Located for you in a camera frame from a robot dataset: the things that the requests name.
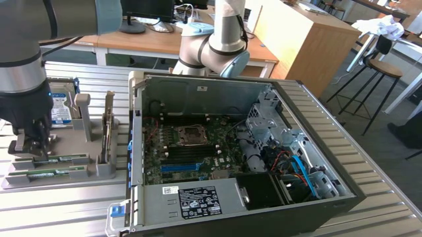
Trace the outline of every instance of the monitor stand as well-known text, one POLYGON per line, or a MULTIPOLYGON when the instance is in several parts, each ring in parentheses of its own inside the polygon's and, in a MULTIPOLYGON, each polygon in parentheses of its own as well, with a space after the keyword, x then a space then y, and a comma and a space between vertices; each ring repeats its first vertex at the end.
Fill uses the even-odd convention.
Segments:
POLYGON ((127 19, 122 21, 119 31, 127 34, 140 34, 146 32, 146 26, 138 21, 131 21, 131 16, 127 16, 127 19))

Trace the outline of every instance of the slotted metal surface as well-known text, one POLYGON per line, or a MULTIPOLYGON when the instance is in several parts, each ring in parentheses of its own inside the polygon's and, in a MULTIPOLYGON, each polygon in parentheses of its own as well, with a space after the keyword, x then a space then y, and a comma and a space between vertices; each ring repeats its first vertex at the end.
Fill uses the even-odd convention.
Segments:
MULTIPOLYGON (((128 138, 127 78, 131 68, 47 63, 48 76, 78 77, 82 92, 90 93, 90 113, 100 118, 107 90, 115 91, 114 113, 120 120, 116 178, 88 183, 0 190, 0 236, 103 237, 106 209, 124 199, 128 138)), ((422 215, 379 167, 345 132, 323 106, 295 81, 281 85, 299 110, 369 196, 345 215, 333 218, 302 237, 420 237, 422 215)), ((287 118, 297 126, 293 117, 287 118)), ((14 156, 7 154, 14 139, 11 126, 0 130, 0 177, 14 156)))

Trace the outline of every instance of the blue latch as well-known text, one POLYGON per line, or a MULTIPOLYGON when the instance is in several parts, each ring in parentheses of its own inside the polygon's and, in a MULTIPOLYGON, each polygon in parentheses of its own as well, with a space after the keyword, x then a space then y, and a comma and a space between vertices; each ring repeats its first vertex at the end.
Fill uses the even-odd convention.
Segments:
POLYGON ((112 206, 110 216, 111 217, 123 217, 124 216, 124 206, 112 206))
POLYGON ((128 150, 128 151, 132 150, 132 140, 130 141, 130 144, 127 145, 127 150, 128 150))

